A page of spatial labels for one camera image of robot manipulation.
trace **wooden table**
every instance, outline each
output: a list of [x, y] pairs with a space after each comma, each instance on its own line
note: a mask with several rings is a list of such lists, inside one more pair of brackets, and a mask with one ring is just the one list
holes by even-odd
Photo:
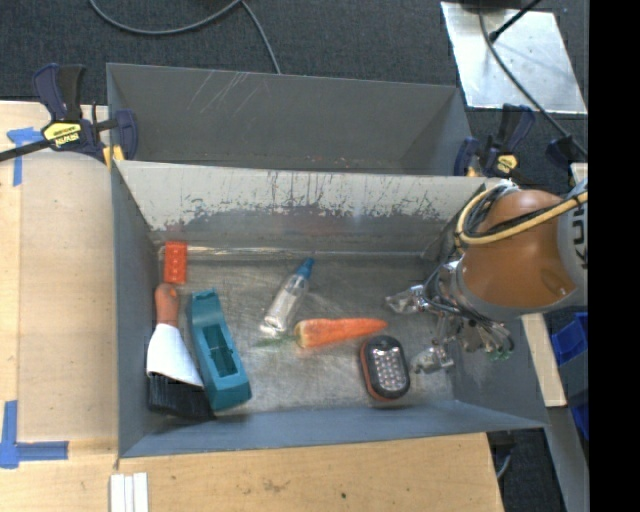
[[[105, 112], [99, 109], [101, 116]], [[8, 130], [39, 129], [48, 120], [38, 103], [0, 102], [0, 150], [13, 146], [5, 137]], [[139, 472], [148, 476], [153, 512], [504, 510], [483, 433], [119, 460], [106, 228], [111, 219], [104, 212], [109, 171], [90, 157], [49, 149], [25, 157], [23, 164], [24, 183], [17, 187], [14, 162], [0, 164], [0, 406], [18, 400], [19, 441], [69, 440], [69, 457], [0, 469], [0, 510], [108, 510], [110, 476]], [[59, 173], [69, 193], [83, 187], [72, 202], [82, 214], [56, 204], [23, 204], [23, 188], [37, 186], [43, 169]], [[34, 208], [42, 210], [35, 215]], [[50, 245], [34, 247], [29, 241]], [[84, 253], [93, 261], [83, 263], [78, 254]], [[71, 265], [66, 272], [65, 262]], [[83, 280], [91, 291], [82, 290]], [[51, 295], [55, 307], [48, 310]], [[87, 330], [69, 311], [99, 318], [99, 327], [90, 322], [94, 327]], [[46, 329], [34, 327], [36, 315], [47, 316]], [[544, 331], [540, 318], [528, 323]], [[533, 350], [537, 365], [548, 360], [548, 349], [541, 347]], [[542, 374], [543, 387], [551, 389], [545, 391], [548, 404], [559, 405], [564, 397], [554, 384], [553, 367]]]

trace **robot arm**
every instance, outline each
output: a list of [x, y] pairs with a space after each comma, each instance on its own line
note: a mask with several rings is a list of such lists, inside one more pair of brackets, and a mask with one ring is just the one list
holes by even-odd
[[505, 182], [472, 199], [456, 224], [458, 259], [422, 284], [392, 297], [396, 312], [438, 315], [432, 346], [414, 371], [453, 362], [447, 343], [508, 357], [505, 322], [587, 304], [587, 179], [562, 198]]

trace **yellow cable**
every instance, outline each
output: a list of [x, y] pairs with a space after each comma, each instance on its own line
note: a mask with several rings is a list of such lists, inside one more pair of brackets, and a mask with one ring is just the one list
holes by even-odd
[[542, 224], [543, 222], [553, 219], [554, 217], [562, 215], [563, 213], [568, 212], [573, 208], [577, 208], [581, 204], [586, 203], [588, 199], [587, 191], [585, 190], [584, 192], [578, 194], [577, 196], [571, 196], [567, 198], [565, 201], [558, 204], [557, 206], [551, 208], [550, 210], [540, 213], [539, 215], [523, 222], [522, 224], [518, 224], [517, 226], [513, 226], [510, 228], [504, 229], [503, 231], [499, 231], [498, 233], [493, 233], [487, 236], [469, 237], [464, 233], [464, 227], [463, 227], [464, 221], [469, 215], [469, 212], [471, 211], [471, 209], [476, 204], [478, 204], [487, 194], [489, 194], [491, 190], [492, 189], [485, 190], [483, 193], [478, 194], [471, 201], [469, 201], [469, 203], [464, 207], [464, 209], [460, 213], [460, 217], [458, 218], [458, 222], [456, 223], [456, 233], [455, 233], [455, 243], [458, 250], [462, 249], [461, 242], [467, 245], [482, 245], [482, 244], [488, 244], [491, 242], [497, 242], [498, 240], [503, 240], [510, 236], [517, 235], [518, 233], [522, 233], [527, 229], [531, 229], [537, 226], [538, 224]]

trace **clear bottle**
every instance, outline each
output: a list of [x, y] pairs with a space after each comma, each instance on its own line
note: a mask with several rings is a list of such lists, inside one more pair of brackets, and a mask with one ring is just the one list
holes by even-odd
[[309, 289], [313, 263], [313, 258], [307, 258], [298, 267], [298, 270], [282, 283], [264, 317], [265, 324], [270, 328], [277, 332], [285, 332], [289, 329], [291, 321]]

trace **orange block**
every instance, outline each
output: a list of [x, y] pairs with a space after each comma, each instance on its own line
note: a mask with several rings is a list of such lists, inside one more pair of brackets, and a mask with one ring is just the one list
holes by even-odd
[[187, 282], [187, 242], [172, 240], [164, 244], [164, 282]]

